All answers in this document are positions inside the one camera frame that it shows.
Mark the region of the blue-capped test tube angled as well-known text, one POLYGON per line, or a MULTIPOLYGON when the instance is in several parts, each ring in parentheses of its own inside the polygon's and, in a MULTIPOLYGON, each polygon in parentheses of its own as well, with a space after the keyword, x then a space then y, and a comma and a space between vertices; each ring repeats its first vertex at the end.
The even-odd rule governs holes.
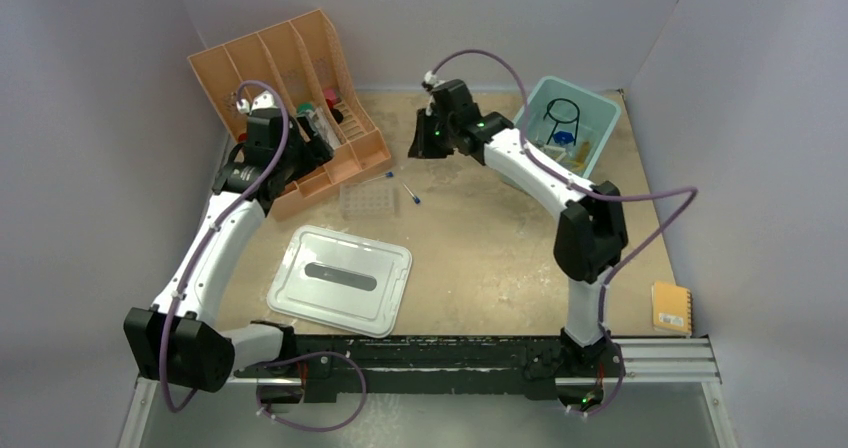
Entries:
POLYGON ((410 196, 413 203, 416 204, 416 205, 420 205, 421 204, 420 197, 415 192, 412 191, 410 186, 405 182, 402 182, 401 185, 404 188, 404 190, 407 192, 407 194, 410 196))

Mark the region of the clear test tube rack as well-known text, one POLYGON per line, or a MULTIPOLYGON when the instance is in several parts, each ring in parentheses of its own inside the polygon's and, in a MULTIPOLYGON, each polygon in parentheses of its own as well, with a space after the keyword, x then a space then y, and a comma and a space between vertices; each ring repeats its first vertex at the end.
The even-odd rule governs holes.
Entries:
POLYGON ((397 213, 395 189, 392 186, 343 185, 339 207, 345 219, 392 217, 397 213))

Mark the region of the blue hexagonal plastic piece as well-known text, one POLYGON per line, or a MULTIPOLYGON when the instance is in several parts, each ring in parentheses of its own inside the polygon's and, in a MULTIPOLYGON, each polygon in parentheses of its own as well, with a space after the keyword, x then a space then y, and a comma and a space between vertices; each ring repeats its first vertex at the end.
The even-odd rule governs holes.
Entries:
POLYGON ((575 143, 575 136, 571 132, 557 131, 553 135, 552 141, 558 146, 573 145, 575 143))

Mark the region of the brown test tube brush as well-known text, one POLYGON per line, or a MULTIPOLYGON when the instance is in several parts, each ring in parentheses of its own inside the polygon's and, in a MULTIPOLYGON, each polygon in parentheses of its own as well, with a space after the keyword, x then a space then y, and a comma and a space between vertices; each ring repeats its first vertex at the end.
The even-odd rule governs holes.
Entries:
POLYGON ((591 143, 583 141, 579 148, 575 151, 571 159, 571 167, 575 172, 583 172, 586 167, 586 161, 591 151, 591 143))

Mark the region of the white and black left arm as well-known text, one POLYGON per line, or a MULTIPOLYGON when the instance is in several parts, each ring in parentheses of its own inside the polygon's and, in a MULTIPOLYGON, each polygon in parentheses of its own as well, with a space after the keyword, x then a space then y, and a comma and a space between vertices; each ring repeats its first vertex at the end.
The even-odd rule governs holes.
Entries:
POLYGON ((213 324, 235 265, 286 187, 330 161, 329 145, 303 115, 255 108, 246 135, 215 177, 203 224, 176 273, 148 308, 133 308, 123 329, 140 374, 216 392, 254 363, 272 376, 297 367, 282 326, 252 322, 232 333, 213 324))

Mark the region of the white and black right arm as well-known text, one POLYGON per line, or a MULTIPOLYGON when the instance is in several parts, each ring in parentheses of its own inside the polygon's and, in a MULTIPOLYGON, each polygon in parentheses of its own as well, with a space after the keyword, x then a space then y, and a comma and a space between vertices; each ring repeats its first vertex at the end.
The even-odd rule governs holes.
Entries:
POLYGON ((554 217, 553 257, 569 282, 561 360, 573 374, 588 373, 611 346, 602 322, 603 281, 628 244, 617 186, 574 175, 502 114, 483 114, 464 81, 425 81, 422 86, 430 99, 416 112, 409 157, 471 157, 511 179, 554 217))

